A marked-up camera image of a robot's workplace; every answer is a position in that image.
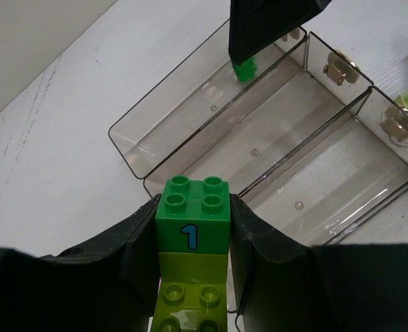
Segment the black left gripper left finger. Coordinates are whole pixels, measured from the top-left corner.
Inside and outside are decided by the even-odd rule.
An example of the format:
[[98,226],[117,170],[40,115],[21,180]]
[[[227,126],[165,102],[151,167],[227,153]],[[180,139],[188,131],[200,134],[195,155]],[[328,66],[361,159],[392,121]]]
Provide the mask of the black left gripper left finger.
[[57,256],[0,248],[0,331],[146,331],[160,279],[159,203]]

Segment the green lego number one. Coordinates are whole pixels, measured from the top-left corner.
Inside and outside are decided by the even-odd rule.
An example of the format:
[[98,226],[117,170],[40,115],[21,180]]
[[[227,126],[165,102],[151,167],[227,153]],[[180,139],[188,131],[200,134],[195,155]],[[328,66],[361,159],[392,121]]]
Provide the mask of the green lego number one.
[[230,241],[229,184],[174,176],[166,182],[155,216],[160,252],[226,255]]

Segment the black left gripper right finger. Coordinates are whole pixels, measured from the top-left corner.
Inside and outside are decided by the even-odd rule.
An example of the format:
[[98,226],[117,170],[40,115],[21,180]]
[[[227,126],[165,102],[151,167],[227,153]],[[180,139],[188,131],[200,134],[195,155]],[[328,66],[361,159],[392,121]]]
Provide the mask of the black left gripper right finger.
[[308,247],[230,196],[246,331],[408,331],[408,243]]

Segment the green lego small block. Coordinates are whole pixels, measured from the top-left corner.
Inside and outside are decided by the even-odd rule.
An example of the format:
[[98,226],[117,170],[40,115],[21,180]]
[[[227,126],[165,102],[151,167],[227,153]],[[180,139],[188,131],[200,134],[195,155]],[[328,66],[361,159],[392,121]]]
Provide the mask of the green lego small block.
[[232,68],[239,82],[250,82],[257,76],[256,57],[250,57],[240,65],[232,62]]

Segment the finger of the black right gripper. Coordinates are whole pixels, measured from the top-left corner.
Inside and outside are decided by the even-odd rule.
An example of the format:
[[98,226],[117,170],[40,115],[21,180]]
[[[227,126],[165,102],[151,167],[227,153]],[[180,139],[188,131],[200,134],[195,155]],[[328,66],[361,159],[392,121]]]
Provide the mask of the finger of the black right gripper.
[[328,0],[231,0],[230,59],[241,65],[327,6]]

